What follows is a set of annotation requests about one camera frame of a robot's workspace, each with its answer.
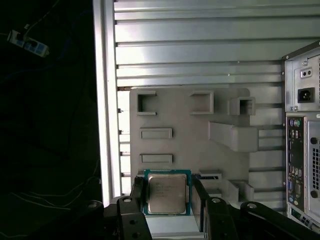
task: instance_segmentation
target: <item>bolt head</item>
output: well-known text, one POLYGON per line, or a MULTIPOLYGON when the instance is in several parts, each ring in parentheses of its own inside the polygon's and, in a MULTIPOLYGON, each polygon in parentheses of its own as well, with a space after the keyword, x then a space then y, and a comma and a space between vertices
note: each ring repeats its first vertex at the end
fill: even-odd
POLYGON ((218 199, 218 198, 213 198, 211 201, 216 204, 221 202, 220 199, 218 199))
POLYGON ((90 204, 90 205, 88 206, 88 208, 90 208, 90 209, 94 209, 95 207, 97 207, 97 204, 96 204, 96 203, 90 204))
POLYGON ((250 209, 256 209, 257 208, 257 205, 253 204, 253 203, 249 203, 248 205, 248 208, 250 209))

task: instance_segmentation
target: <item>ps/2 port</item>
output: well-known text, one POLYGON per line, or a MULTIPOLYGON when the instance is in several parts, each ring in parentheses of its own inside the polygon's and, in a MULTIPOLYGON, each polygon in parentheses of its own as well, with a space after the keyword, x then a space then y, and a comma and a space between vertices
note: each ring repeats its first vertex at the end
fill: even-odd
POLYGON ((295 127, 300 127, 300 125, 301 125, 301 122, 300 122, 300 120, 294 120, 294 126, 295 127))

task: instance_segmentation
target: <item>screw hole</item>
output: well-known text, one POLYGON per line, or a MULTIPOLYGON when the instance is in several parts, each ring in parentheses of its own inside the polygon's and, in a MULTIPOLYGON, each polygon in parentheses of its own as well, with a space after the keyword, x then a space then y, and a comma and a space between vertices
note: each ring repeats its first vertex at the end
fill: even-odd
POLYGON ((317 144, 318 140, 315 137, 310 138, 311 144, 317 144))
POLYGON ((133 237, 134 239, 137 239, 137 238, 139 238, 140 236, 141 236, 140 232, 135 232, 134 234, 132 234, 132 237, 133 237))
POLYGON ((131 197, 125 197, 124 199, 123 199, 123 201, 125 202, 125 203, 130 203, 131 202, 131 197))

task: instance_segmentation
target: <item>power socket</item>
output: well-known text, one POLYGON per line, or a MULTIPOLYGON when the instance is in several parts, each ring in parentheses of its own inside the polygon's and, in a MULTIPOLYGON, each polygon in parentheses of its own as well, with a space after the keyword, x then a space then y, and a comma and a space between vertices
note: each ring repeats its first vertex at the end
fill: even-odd
POLYGON ((24 41, 18 40, 17 36, 20 34, 19 32, 12 30, 11 34, 9 34, 7 41, 12 43, 20 48, 27 50, 30 53, 38 55, 42 58, 45 58, 49 54, 49 47, 42 42, 34 40, 31 37, 28 37, 26 43, 24 41), (32 46, 30 42, 36 43, 36 46, 32 46))

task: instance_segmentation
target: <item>metal strip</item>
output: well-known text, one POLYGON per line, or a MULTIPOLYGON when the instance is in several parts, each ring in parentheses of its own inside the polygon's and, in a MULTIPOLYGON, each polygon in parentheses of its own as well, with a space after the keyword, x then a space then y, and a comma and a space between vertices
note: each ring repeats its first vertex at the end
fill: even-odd
POLYGON ((110 144, 110 163, 112 179, 112 197, 121 196, 120 143, 118 124, 118 95, 116 79, 116 43, 115 43, 115 11, 114 1, 104 0, 104 25, 106 34, 106 79, 108 102, 108 127, 110 144))
POLYGON ((107 206, 112 198, 122 193, 114 1, 93 1, 93 11, 102 196, 103 204, 107 206))
POLYGON ((96 91, 98 105, 99 143, 100 143, 100 165, 102 181, 103 205, 108 206, 112 198, 112 186, 110 181, 110 155, 108 141, 108 112, 106 111, 105 88, 106 71, 104 55, 104 26, 103 26, 103 3, 101 0, 93 1, 94 14, 94 41, 95 41, 95 67, 96 67, 96 91))
POLYGON ((146 42, 116 47, 116 63, 159 64, 233 61, 273 61, 316 39, 268 41, 176 41, 146 42))
POLYGON ((320 25, 318 17, 310 18, 209 18, 194 21, 192 19, 172 19, 170 24, 163 20, 138 22, 136 24, 118 24, 115 26, 115 41, 196 41, 196 40, 237 40, 247 39, 294 39, 318 38, 319 33, 305 27, 310 21, 320 25))

